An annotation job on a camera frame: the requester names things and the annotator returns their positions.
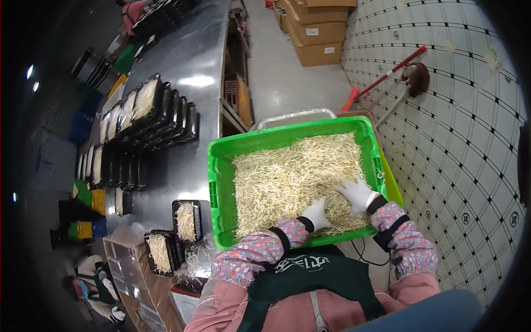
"floral sleeve cover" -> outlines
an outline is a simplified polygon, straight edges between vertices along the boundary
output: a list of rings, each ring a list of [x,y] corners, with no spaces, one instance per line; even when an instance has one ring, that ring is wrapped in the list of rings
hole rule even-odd
[[[301,246],[310,235],[297,219],[283,219],[277,227],[286,234],[292,248]],[[265,271],[263,265],[275,264],[283,254],[284,248],[275,233],[264,231],[249,234],[216,256],[210,279],[247,288],[258,273]]]
[[[404,214],[398,204],[388,202],[371,216],[371,223],[378,231],[383,231]],[[287,235],[292,248],[301,246],[310,235],[304,224],[296,219],[283,219],[278,228]],[[435,273],[435,246],[417,231],[414,221],[405,222],[398,228],[389,247],[392,248],[391,262],[397,266],[398,280],[415,273]],[[247,288],[258,273],[265,271],[266,263],[277,263],[283,254],[282,243],[275,233],[249,234],[216,256],[210,279]]]
[[[371,223],[378,231],[383,231],[405,214],[398,204],[391,201],[371,216]],[[391,248],[391,262],[397,267],[398,280],[415,273],[435,274],[437,268],[435,245],[424,238],[417,230],[414,221],[409,220],[398,227],[389,242],[389,248]]]

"stainless steel table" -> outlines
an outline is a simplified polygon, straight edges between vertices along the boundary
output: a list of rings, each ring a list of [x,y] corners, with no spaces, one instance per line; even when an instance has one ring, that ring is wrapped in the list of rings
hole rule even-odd
[[[207,146],[222,136],[227,120],[237,131],[245,126],[222,99],[225,46],[231,0],[204,0],[186,24],[161,38],[141,61],[134,64],[124,95],[155,73],[171,83],[181,96],[196,103],[200,116],[199,139],[154,154],[148,165],[147,187],[133,192],[134,214],[114,213],[114,189],[105,190],[107,227],[113,232],[133,222],[155,223],[160,229],[173,229],[172,202],[199,200],[205,235],[200,244],[195,275],[208,277],[210,263],[218,251],[213,244],[207,172]]]

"white label on box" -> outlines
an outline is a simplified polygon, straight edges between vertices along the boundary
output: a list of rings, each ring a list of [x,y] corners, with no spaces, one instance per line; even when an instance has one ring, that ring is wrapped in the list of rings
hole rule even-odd
[[[319,35],[319,28],[306,29],[306,35],[307,36],[318,36]]]

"mop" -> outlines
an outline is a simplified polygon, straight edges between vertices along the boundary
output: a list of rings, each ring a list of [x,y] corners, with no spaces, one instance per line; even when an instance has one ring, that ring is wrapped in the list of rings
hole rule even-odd
[[[411,65],[404,67],[401,80],[408,80],[409,87],[395,100],[395,102],[389,107],[387,112],[378,120],[375,127],[378,126],[386,119],[386,117],[395,110],[397,105],[408,97],[417,97],[423,94],[430,85],[430,72],[426,66],[420,62],[414,62]]]
[[[367,92],[369,92],[372,88],[374,88],[375,86],[377,86],[378,84],[380,84],[383,80],[385,80],[387,77],[391,76],[393,73],[395,73],[396,71],[398,71],[400,68],[402,68],[403,66],[405,66],[409,61],[411,61],[414,57],[424,53],[425,51],[427,50],[427,46],[426,45],[422,45],[421,47],[419,47],[416,51],[414,51],[410,56],[408,56],[407,58],[405,58],[402,62],[400,62],[398,65],[396,65],[393,69],[391,69],[388,73],[386,73],[384,76],[380,77],[376,82],[374,82],[373,84],[371,84],[368,88],[366,88],[365,90],[363,90],[362,92],[358,93],[358,87],[353,87],[351,92],[350,92],[350,96],[348,97],[347,101],[345,102],[345,104],[343,105],[343,107],[341,108],[341,112],[347,112],[350,107],[352,106],[352,104],[354,103],[354,101],[356,99],[359,99],[361,96],[363,96],[364,94],[366,94]]]

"dark green apron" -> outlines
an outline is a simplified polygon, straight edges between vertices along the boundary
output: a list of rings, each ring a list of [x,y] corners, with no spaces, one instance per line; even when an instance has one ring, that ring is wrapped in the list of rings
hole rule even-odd
[[[249,286],[249,302],[238,332],[261,331],[269,306],[289,296],[318,289],[358,301],[367,321],[386,314],[374,295],[367,264],[323,253],[320,248],[296,249],[268,266]]]
[[[87,300],[99,301],[99,302],[103,302],[103,303],[107,303],[107,304],[115,304],[116,303],[116,301],[114,300],[113,296],[110,294],[110,292],[107,289],[107,287],[105,287],[105,285],[99,279],[98,275],[87,276],[87,275],[84,275],[84,274],[78,274],[78,278],[93,280],[94,283],[96,284],[96,287],[98,288],[98,295],[99,296],[94,296],[95,294],[90,294],[89,293],[89,297],[87,298]]]

